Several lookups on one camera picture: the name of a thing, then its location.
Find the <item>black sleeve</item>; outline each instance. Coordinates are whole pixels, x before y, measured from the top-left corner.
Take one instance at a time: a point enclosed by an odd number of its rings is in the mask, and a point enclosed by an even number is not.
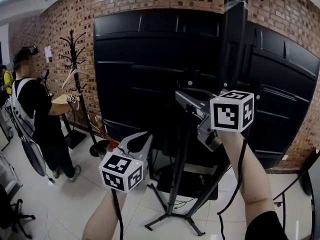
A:
[[[275,211],[256,217],[248,226],[245,240],[288,240]]]
[[[19,102],[21,98],[23,103],[36,111],[37,114],[47,115],[52,106],[46,88],[36,80],[31,80],[22,87],[21,93],[19,94]]]

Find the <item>coat rack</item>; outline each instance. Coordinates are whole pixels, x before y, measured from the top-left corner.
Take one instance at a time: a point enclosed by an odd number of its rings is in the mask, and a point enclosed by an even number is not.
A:
[[[79,52],[76,50],[76,43],[77,43],[78,39],[81,38],[84,34],[86,34],[86,32],[84,32],[82,35],[80,35],[75,41],[74,41],[73,34],[74,34],[74,31],[71,30],[70,31],[70,36],[67,37],[68,39],[60,37],[60,39],[66,41],[70,46],[70,55],[71,55],[71,57],[59,54],[59,56],[67,58],[71,62],[71,65],[67,65],[66,66],[66,67],[70,67],[71,68],[70,74],[73,71],[77,70],[77,64],[81,64],[81,63],[84,63],[86,61],[84,59],[83,61],[78,62],[78,57],[82,53],[82,51],[85,49],[85,47],[83,47]],[[70,91],[74,91],[74,92],[78,91],[80,104],[81,104],[81,109],[83,111],[83,114],[84,114],[84,117],[85,117],[85,122],[86,122],[86,125],[88,127],[88,131],[89,131],[89,133],[91,135],[91,138],[92,138],[92,141],[93,141],[93,146],[91,146],[91,148],[90,148],[90,154],[92,156],[94,156],[94,157],[98,157],[99,155],[95,150],[95,145],[97,144],[97,140],[96,140],[94,131],[92,130],[92,126],[91,126],[91,122],[89,120],[89,116],[88,116],[88,113],[87,113],[84,97],[82,95],[82,92],[83,92],[82,90],[85,88],[85,86],[87,84],[85,84],[84,86],[81,87],[80,80],[79,80],[79,74],[76,72],[76,73],[73,74],[73,76],[74,76],[74,81],[75,81],[75,89],[71,88]]]

